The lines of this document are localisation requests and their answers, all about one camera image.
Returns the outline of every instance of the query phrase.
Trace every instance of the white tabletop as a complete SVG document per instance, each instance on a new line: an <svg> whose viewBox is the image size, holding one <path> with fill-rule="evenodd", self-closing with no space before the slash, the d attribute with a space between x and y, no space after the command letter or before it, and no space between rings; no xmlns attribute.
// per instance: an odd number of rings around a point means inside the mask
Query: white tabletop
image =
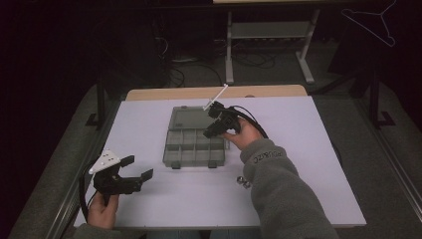
<svg viewBox="0 0 422 239"><path fill-rule="evenodd" d="M240 150L231 145L222 167L171 169L162 162L173 107L204 106L208 100L123 102L105 148L135 156L120 176L154 169L140 192L122 195L115 227L143 229L238 228L259 226L250 189L237 184L242 175ZM300 177L314 190L331 224L365 225L365 219L332 149L311 97L220 99L249 110L270 139L284 147ZM87 199L94 189L90 185ZM80 212L76 226L84 223Z"/></svg>

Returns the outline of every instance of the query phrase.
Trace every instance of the metal stand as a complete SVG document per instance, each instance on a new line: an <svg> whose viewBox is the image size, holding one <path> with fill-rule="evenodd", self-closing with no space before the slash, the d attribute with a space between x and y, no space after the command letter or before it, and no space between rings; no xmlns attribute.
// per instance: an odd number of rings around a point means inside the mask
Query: metal stand
<svg viewBox="0 0 422 239"><path fill-rule="evenodd" d="M313 38L314 30L317 25L317 17L319 16L319 9L314 10L313 18L307 29L307 35L305 37L304 47L300 52L296 52L296 57L298 58L299 65L301 65L302 72L304 73L305 80L308 84L313 84L315 82L313 74L311 73L310 67L308 66L307 56L308 48L310 47L311 39Z"/></svg>
<svg viewBox="0 0 422 239"><path fill-rule="evenodd" d="M377 129L380 129L381 126L395 125L388 112L381 112L384 120L378 119L379 78L377 75L376 67L373 65L371 68L358 68L319 90L309 92L309 95L323 95L335 87L355 78L357 79L349 90L349 93L354 98L361 98L369 88L369 118L373 126Z"/></svg>
<svg viewBox="0 0 422 239"><path fill-rule="evenodd" d="M232 64L232 39L253 38L305 38L301 51L296 52L302 72L308 84L313 84L314 77L305 59L314 29L317 25L319 9L314 10L310 21L301 22L263 22L263 23L233 23L232 12L228 13L227 22L227 55L226 55L226 83L234 84Z"/></svg>
<svg viewBox="0 0 422 239"><path fill-rule="evenodd" d="M103 86L102 78L97 81L97 114L91 114L87 120L87 126L96 126L97 130L100 130L105 122L106 118L106 100L105 100L105 88Z"/></svg>

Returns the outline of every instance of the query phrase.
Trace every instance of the black cable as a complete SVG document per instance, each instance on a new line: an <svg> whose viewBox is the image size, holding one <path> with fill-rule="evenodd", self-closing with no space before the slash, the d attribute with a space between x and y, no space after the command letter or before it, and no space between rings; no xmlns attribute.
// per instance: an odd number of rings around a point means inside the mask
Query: black cable
<svg viewBox="0 0 422 239"><path fill-rule="evenodd" d="M92 160L88 165L84 168L84 172L80 177L79 180L79 196L80 196L80 205L82 213L84 214L85 220L88 221L88 206L87 202L85 200L85 193L86 193L86 187L85 187L85 176L87 175L88 170L96 163L96 159Z"/></svg>
<svg viewBox="0 0 422 239"><path fill-rule="evenodd" d="M95 196L96 194L97 194L97 191L94 193L94 195L91 197L90 201L88 202L87 208L90 206L90 204L91 204L91 202L93 201L94 196ZM68 223L66 224L65 229L63 230L63 232L62 232L62 234L61 234L60 238L63 238L63 237L65 236L66 231L68 230L69 226L70 226L70 225L71 225L71 223L73 222L73 218L75 218L75 217L77 216L77 214L78 214L78 212L79 212L79 209L80 209L80 207L76 207L76 208L75 208L75 210L74 210L74 212L72 212L71 219L70 219L70 220L68 221Z"/></svg>
<svg viewBox="0 0 422 239"><path fill-rule="evenodd" d="M256 62L248 59L248 57L245 57L242 60L240 60L239 57L237 57L237 55L233 55L232 56L232 59L235 60L238 64L240 64L242 66L245 66L245 67L255 67L255 68L259 68L259 69L272 69L272 68L274 68L276 66L275 59L277 58L277 55L270 56L269 59L267 59L264 55L261 55L261 54L253 54L253 55L261 57L262 58L262 62L256 63ZM263 67L265 64L268 64L270 62L271 62L271 65L270 66Z"/></svg>
<svg viewBox="0 0 422 239"><path fill-rule="evenodd" d="M245 114L243 114L243 113L241 113L241 112L239 112L239 111L236 111L236 110L234 110L234 109L232 109L232 110L230 110L230 108L228 108L228 109L218 109L217 110L218 112L227 112L227 113L232 113L232 114L236 114L236 115L238 115L239 117L241 117L241 118L243 118L243 119L245 119L245 120L247 120L252 126L254 126L260 133L261 133L261 135L263 136L263 138L268 138L268 136L267 136L267 133L264 131L264 129L258 124L258 122L257 121L255 121L255 120L253 120L253 119L251 119L250 117L248 117L247 115L245 115Z"/></svg>
<svg viewBox="0 0 422 239"><path fill-rule="evenodd" d="M261 61L255 62L249 58L250 56L260 57ZM259 67L267 63L267 59L265 59L261 54L245 54L245 56L236 54L232 55L232 58L240 65L247 67Z"/></svg>
<svg viewBox="0 0 422 239"><path fill-rule="evenodd" d="M207 68L207 69L211 70L213 73L215 73L215 75L217 76L218 81L220 83L220 86L221 87L223 86L223 80L221 79L220 74L218 74L218 72L215 69L213 69L212 67L210 67L210 66L201 65L201 64L181 65L181 66L178 66L178 68L181 68L181 67L203 67L203 68Z"/></svg>
<svg viewBox="0 0 422 239"><path fill-rule="evenodd" d="M246 110L245 108L243 108L243 107L240 107L240 106L232 106L233 108L240 108L240 109L242 109L243 111L245 111L245 112L247 112L251 117L252 117L252 119L254 119L254 121L255 122L258 122L255 118L254 118L254 116L252 116L252 114L248 111L248 110Z"/></svg>
<svg viewBox="0 0 422 239"><path fill-rule="evenodd" d="M175 71L175 72L179 73L181 75L181 78L177 78L176 76L174 76L171 73L171 71ZM181 72L180 70L177 70L175 68L170 69L170 84L174 83L174 85L176 85L176 88L180 88L180 87L184 86L184 81L185 81L185 76L184 76L183 72Z"/></svg>
<svg viewBox="0 0 422 239"><path fill-rule="evenodd" d="M90 198L90 200L88 201L88 204L87 204L87 206L88 206L88 207L90 207L91 202L93 201L93 199L94 199L94 197L96 196L97 192L98 192L98 191L96 190L96 192L93 194L93 196L91 196L91 198Z"/></svg>

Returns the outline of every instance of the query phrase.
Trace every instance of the gray sleeve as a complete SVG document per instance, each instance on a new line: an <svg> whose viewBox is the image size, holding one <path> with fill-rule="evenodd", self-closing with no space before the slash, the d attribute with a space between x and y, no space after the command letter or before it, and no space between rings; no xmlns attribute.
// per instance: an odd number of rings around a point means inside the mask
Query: gray sleeve
<svg viewBox="0 0 422 239"><path fill-rule="evenodd" d="M338 238L282 147L259 139L242 151L241 159L263 238Z"/></svg>
<svg viewBox="0 0 422 239"><path fill-rule="evenodd" d="M116 239L122 238L121 233L115 230L102 229L100 227L82 224L75 232L73 239Z"/></svg>

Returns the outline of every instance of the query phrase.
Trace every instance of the plastic compartment tray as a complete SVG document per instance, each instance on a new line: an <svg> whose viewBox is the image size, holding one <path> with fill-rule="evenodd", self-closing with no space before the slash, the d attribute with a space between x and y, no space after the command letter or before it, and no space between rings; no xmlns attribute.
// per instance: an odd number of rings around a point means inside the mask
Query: plastic compartment tray
<svg viewBox="0 0 422 239"><path fill-rule="evenodd" d="M216 168L225 161L225 140L207 138L205 128L213 120L200 107L174 108L165 142L163 162L173 169L192 166Z"/></svg>

